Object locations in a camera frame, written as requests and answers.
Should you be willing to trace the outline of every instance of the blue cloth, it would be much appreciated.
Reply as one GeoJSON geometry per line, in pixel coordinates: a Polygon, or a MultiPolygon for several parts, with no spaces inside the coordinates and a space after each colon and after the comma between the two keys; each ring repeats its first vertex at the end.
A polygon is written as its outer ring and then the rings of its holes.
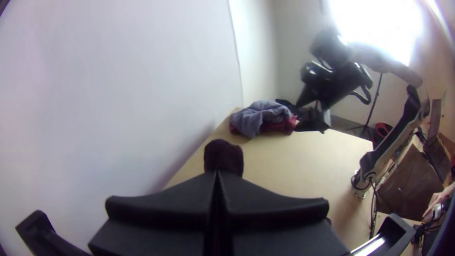
{"type": "Polygon", "coordinates": [[[291,116],[291,111],[277,102],[255,101],[248,108],[233,113],[229,117],[229,122],[241,134],[254,138],[259,134],[262,123],[281,123],[285,118],[289,119],[291,116]]]}

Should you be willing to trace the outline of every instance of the white wall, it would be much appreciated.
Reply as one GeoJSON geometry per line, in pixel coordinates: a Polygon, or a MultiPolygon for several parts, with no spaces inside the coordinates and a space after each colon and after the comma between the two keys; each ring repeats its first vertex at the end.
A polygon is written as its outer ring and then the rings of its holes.
{"type": "MultiPolygon", "coordinates": [[[[293,103],[298,98],[303,83],[300,80],[301,67],[314,56],[309,47],[318,32],[334,25],[329,14],[327,1],[319,0],[275,0],[274,17],[278,47],[278,84],[280,96],[293,103]]],[[[379,74],[369,70],[376,92],[379,74]]],[[[406,101],[406,84],[391,74],[382,78],[380,96],[376,103],[370,125],[377,122],[397,123],[406,101]]],[[[365,123],[371,105],[363,105],[356,97],[347,96],[333,108],[331,113],[358,123],[365,123]]]]}
{"type": "Polygon", "coordinates": [[[275,100],[279,93],[272,0],[229,0],[229,6],[244,105],[275,100]]]}
{"type": "Polygon", "coordinates": [[[0,17],[0,243],[36,209],[75,245],[243,105],[227,0],[13,0],[0,17]]]}

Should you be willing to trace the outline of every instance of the floor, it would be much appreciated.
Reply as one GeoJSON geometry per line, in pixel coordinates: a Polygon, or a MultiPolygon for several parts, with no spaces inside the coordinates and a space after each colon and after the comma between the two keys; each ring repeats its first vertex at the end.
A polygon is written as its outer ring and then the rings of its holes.
{"type": "Polygon", "coordinates": [[[332,129],[371,141],[369,134],[373,135],[374,129],[372,127],[368,127],[368,129],[362,135],[361,134],[363,130],[363,128],[361,127],[362,125],[363,124],[359,124],[351,120],[347,120],[337,116],[332,116],[332,129]]]}

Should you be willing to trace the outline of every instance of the folded clothing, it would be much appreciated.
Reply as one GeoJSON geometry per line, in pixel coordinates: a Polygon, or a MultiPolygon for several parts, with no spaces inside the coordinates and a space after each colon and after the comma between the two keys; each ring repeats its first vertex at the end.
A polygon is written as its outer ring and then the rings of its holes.
{"type": "Polygon", "coordinates": [[[274,101],[255,101],[251,106],[229,117],[229,130],[254,138],[260,132],[278,131],[291,134],[297,118],[286,107],[274,101]]]}

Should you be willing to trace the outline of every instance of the person's hand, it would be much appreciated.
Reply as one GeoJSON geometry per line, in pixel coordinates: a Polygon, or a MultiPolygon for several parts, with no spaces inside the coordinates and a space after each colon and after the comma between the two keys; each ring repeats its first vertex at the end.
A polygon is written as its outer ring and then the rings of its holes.
{"type": "Polygon", "coordinates": [[[430,203],[428,204],[428,209],[425,211],[425,213],[422,215],[422,217],[425,218],[429,213],[433,211],[433,207],[439,203],[442,203],[444,198],[450,195],[452,191],[454,190],[454,184],[452,183],[450,186],[446,187],[442,192],[439,193],[434,193],[433,196],[431,197],[430,203]]]}
{"type": "Polygon", "coordinates": [[[428,204],[428,209],[425,211],[425,213],[422,215],[422,217],[425,217],[427,214],[431,213],[433,210],[433,207],[439,203],[442,203],[444,198],[448,196],[444,191],[440,193],[434,193],[433,196],[431,197],[430,203],[428,204]]]}

